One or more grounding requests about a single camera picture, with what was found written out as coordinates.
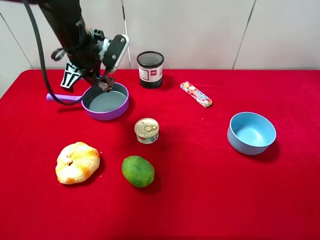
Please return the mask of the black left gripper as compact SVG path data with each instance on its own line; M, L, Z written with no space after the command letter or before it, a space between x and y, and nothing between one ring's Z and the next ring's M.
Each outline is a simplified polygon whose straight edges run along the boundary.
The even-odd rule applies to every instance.
M102 56L110 41L99 29L69 27L65 33L67 60L60 86L73 92L75 83L81 78L91 86L98 85L101 81Z

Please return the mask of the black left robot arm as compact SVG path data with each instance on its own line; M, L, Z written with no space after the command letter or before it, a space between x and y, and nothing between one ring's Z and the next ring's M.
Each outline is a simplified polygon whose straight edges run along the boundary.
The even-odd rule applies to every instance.
M105 92L112 89L114 81L108 77L108 73L100 75L103 57L110 40L101 30L87 28L78 0L24 0L23 4L35 34L43 80L49 92L52 88L47 76L40 32L31 5L39 6L61 45L52 52L51 59L57 62L66 56L65 72L75 74L69 80L62 81L61 86L72 90L78 80L85 79L92 86L98 86Z

